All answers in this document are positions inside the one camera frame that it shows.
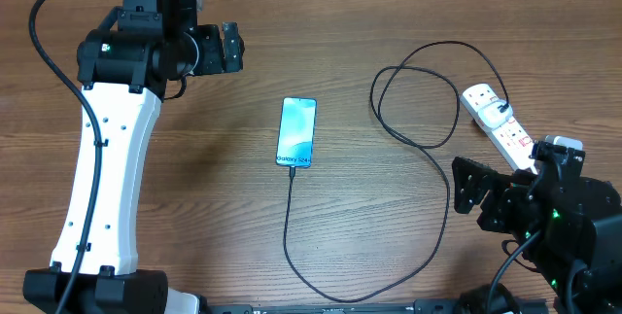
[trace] cable clip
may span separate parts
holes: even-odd
[[[86,245],[81,245],[81,244],[76,245],[76,251],[90,252],[90,242],[88,242]]]
[[[97,140],[95,140],[93,142],[93,145],[96,146],[96,147],[100,147],[100,148],[107,147],[108,146],[108,139],[104,140],[103,143],[102,142],[98,142]]]

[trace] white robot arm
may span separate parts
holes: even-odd
[[[78,90],[37,38],[35,17],[44,1],[33,7],[30,36],[81,100],[82,140],[69,211],[50,267],[26,272],[24,297],[44,312],[56,313],[205,312],[204,297],[169,289],[162,271],[137,268],[136,212],[167,81],[182,81],[178,97],[186,76],[240,71],[244,43],[237,25],[224,23],[223,46],[217,25],[197,25],[201,0],[123,0],[78,47],[83,85]],[[118,31],[111,31],[115,23]],[[99,150],[100,166],[95,164]],[[98,185],[93,184],[93,167]]]

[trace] wooden table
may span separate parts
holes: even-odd
[[[37,27],[72,78],[76,47],[121,0],[51,0]],[[0,311],[36,312],[21,295],[26,269],[45,267],[60,234],[80,138],[80,108],[32,48],[34,0],[0,0]],[[535,138],[583,141],[584,174],[622,187],[622,0],[206,0],[201,23],[237,21],[244,72],[193,78],[166,102],[147,156],[137,233],[140,267],[212,303],[326,303],[288,268],[281,247],[287,169],[274,164],[284,96],[317,98],[314,164],[299,170],[289,238],[294,263],[320,289],[357,297],[395,281],[430,254],[445,188],[416,150],[369,110],[375,73],[427,42],[473,43],[504,76],[518,119]],[[460,90],[496,79],[474,52],[441,46],[411,62]],[[177,91],[171,84],[169,93]],[[451,88],[404,72],[384,105],[415,141],[449,130]],[[432,154],[510,168],[464,110]],[[506,235],[450,210],[440,251],[413,280],[368,302],[456,297],[490,282]],[[520,297],[553,298],[538,275],[511,266]]]

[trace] white power strip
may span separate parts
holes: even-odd
[[[505,100],[500,100],[486,84],[468,88],[460,98],[512,169],[530,169],[537,173],[534,160],[529,158],[534,141],[514,118],[511,105],[501,112]]]

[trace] smartphone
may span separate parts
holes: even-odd
[[[283,99],[276,164],[305,168],[311,166],[316,109],[315,99]]]

